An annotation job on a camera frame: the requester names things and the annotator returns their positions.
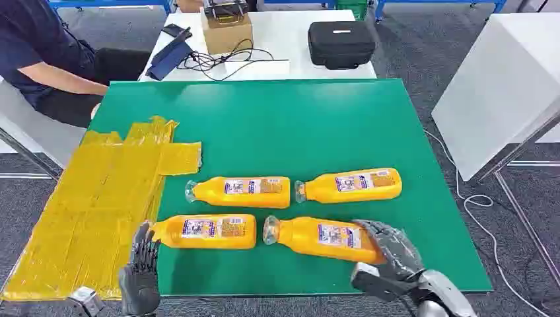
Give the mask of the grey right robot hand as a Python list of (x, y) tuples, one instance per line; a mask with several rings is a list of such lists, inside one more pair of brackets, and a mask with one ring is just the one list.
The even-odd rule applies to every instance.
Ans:
[(354, 219), (352, 222), (366, 230), (370, 240), (378, 246), (392, 268), (392, 275), (397, 280), (405, 281), (425, 271), (418, 249), (404, 231), (380, 221)]

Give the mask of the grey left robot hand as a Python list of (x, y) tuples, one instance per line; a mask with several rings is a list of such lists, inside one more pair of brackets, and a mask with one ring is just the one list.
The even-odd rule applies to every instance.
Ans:
[(155, 316), (160, 304), (158, 251), (161, 240), (148, 221), (142, 223), (132, 240), (129, 261), (118, 273), (124, 316)]

